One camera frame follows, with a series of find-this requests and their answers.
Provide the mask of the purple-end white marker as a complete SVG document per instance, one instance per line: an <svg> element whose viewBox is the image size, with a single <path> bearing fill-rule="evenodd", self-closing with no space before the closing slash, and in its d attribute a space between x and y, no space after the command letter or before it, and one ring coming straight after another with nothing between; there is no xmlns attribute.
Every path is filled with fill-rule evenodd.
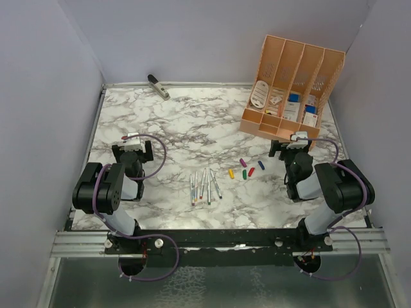
<svg viewBox="0 0 411 308"><path fill-rule="evenodd" d="M191 199L191 205L195 205L195 182L193 179L193 175L189 176L189 184L190 184L190 199Z"/></svg>

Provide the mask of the yellow-end white marker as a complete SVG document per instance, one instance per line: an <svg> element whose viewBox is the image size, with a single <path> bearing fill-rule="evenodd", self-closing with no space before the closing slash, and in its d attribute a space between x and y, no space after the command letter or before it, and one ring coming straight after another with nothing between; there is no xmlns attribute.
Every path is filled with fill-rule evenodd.
<svg viewBox="0 0 411 308"><path fill-rule="evenodd" d="M195 171L194 199L195 199L195 202L197 202L198 200L198 171Z"/></svg>

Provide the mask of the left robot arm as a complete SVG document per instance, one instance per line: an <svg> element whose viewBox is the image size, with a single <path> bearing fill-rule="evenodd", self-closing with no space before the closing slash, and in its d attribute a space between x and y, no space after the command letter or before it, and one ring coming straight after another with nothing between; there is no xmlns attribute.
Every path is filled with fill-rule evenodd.
<svg viewBox="0 0 411 308"><path fill-rule="evenodd" d="M139 224L120 206L122 201L139 201L143 197L145 171L143 164L153 160L152 143L124 141L112 145L116 162L107 168L99 162L86 164L74 190L75 209L94 214L112 232L120 236L119 245L128 253L137 252L142 244Z"/></svg>

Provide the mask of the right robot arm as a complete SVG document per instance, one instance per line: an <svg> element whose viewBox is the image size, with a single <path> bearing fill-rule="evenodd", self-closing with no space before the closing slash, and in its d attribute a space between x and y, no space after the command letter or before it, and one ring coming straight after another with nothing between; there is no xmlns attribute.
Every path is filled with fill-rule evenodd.
<svg viewBox="0 0 411 308"><path fill-rule="evenodd" d="M279 153L284 162L284 184L289 199L297 203L320 196L324 202L300 220L295 243L303 251L317 245L342 218L363 209L375 200L375 190L356 164L350 160L314 164L309 148L314 140L296 137L295 142L272 140L268 156Z"/></svg>

